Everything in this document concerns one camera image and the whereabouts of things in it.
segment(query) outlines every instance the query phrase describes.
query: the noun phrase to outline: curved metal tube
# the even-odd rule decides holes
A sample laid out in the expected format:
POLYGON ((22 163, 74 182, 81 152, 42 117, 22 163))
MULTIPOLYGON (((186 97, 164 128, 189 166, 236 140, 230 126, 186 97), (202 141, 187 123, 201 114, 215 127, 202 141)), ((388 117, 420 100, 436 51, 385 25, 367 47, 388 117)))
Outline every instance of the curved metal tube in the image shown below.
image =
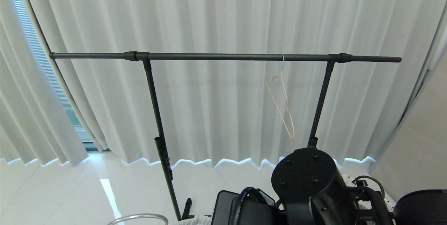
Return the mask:
POLYGON ((168 219, 163 216, 163 215, 159 215, 159 214, 134 214, 134 215, 129 215, 129 216, 123 216, 120 217, 116 220, 112 220, 109 224, 107 225, 115 225, 118 224, 120 222, 125 222, 126 220, 134 220, 134 219, 141 219, 141 218, 154 218, 154 219, 159 219, 164 221, 164 225, 168 225, 168 219))

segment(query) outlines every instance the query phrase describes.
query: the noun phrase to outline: wire hanger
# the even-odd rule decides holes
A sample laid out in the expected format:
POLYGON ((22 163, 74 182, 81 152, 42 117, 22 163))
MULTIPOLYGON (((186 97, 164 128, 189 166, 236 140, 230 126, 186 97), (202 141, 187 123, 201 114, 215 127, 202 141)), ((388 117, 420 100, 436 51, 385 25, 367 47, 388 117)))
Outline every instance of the wire hanger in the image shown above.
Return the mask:
POLYGON ((286 121, 285 121, 284 118, 283 118, 283 114, 281 113, 281 110, 279 109, 279 106, 278 106, 278 104, 276 103, 275 98, 273 97, 273 94, 272 94, 272 92, 271 92, 271 90, 270 90, 269 83, 268 83, 267 80, 265 81, 265 85, 267 86, 267 89, 269 90, 270 96, 272 97, 273 102, 275 103, 276 109, 278 110, 278 112, 279 112, 279 116, 281 117, 281 120, 283 121, 283 124, 284 124, 284 127, 286 128, 287 134, 289 134, 289 137, 290 137, 291 139, 295 139, 295 126, 294 126, 294 124, 293 124, 292 114, 291 114, 290 111, 289 111, 289 100, 288 100, 288 98, 287 98, 287 91, 286 91, 286 86, 284 85, 284 78, 283 78, 284 63, 285 63, 286 61, 285 61, 285 58, 284 58, 284 54, 282 54, 282 56, 283 56, 283 66, 282 66, 282 68, 281 68, 281 73, 279 74, 279 77, 278 77, 278 76, 273 77, 273 78, 272 78, 272 81, 273 81, 275 78, 280 79, 280 80, 281 80, 281 83, 282 83, 282 85, 283 85, 284 94, 286 95, 286 111, 289 113, 290 122, 291 122, 291 124, 292 124, 292 134, 290 133, 290 131, 289 131, 289 127, 287 127, 287 125, 286 125, 286 121))

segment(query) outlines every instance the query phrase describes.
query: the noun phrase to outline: vertical support pole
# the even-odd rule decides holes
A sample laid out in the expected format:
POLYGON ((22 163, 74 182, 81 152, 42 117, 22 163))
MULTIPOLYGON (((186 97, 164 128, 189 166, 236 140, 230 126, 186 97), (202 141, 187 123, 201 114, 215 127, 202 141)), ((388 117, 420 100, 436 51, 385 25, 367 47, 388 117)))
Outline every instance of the vertical support pole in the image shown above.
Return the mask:
POLYGON ((163 168, 164 179, 168 185, 169 195, 171 196, 172 205, 174 206, 175 216, 177 220, 182 220, 180 215, 180 209, 178 208, 177 198, 175 197, 174 186, 172 185, 172 170, 169 165, 168 149, 166 148, 166 141, 164 139, 163 126, 161 124, 160 108, 158 107, 157 95, 155 93, 154 77, 152 76, 151 61, 143 61, 144 70, 146 71, 147 83, 149 85, 149 92, 152 100, 152 107, 154 108, 155 121, 157 123, 158 135, 155 138, 155 144, 158 150, 158 156, 160 157, 161 167, 163 168))
POLYGON ((335 61, 328 61, 326 65, 326 73, 324 74, 323 85, 321 86, 320 97, 318 98, 318 104, 316 105, 315 116, 313 118, 312 129, 310 131, 308 147, 316 147, 318 138, 316 135, 316 128, 318 127, 318 122, 320 120, 321 111, 323 110, 324 98, 328 91, 329 80, 331 79, 331 74, 334 69, 335 61))

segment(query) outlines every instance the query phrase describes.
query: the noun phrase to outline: window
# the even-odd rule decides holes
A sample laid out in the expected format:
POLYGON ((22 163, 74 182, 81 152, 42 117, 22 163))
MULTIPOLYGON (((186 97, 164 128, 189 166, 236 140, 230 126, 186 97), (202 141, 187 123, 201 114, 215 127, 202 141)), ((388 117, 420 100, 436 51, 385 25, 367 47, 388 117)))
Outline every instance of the window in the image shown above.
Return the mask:
POLYGON ((48 58, 46 57, 45 52, 43 52, 43 49, 37 38, 36 32, 32 27, 31 20, 29 19, 23 1, 22 0, 13 0, 13 1, 14 4, 16 5, 16 9, 19 14, 20 21, 22 23, 29 46, 31 47, 32 53, 34 53, 38 64, 42 68, 43 72, 46 74, 46 77, 50 81, 54 91, 57 93, 62 105, 64 106, 65 112, 68 115, 70 121, 72 122, 81 141, 91 142, 90 138, 88 137, 87 133, 85 132, 84 128, 82 127, 78 118, 76 117, 75 112, 73 111, 73 108, 70 105, 70 102, 68 101, 64 92, 62 92, 62 89, 60 88, 60 85, 57 82, 56 77, 54 76, 48 58))

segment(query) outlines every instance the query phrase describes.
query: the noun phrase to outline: glossy floor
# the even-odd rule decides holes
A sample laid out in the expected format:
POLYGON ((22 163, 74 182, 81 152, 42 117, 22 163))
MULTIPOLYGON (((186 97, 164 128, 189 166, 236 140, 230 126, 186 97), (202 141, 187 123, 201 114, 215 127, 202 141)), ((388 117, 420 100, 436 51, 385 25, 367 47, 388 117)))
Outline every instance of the glossy floor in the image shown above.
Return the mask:
MULTIPOLYGON (((124 215, 150 212, 175 221, 160 163, 142 159, 124 163, 111 152, 90 153, 72 167, 58 161, 41 166, 37 161, 0 161, 0 209, 2 225, 106 225, 124 215)), ((356 177, 366 174, 371 160, 346 161, 341 172, 356 177)), ((258 187, 277 198, 270 184, 274 166, 260 167, 249 159, 240 163, 179 161, 173 166, 174 189, 181 211, 188 197, 192 214, 212 214, 217 193, 240 192, 258 187)), ((161 224, 135 220, 126 225, 161 224)))

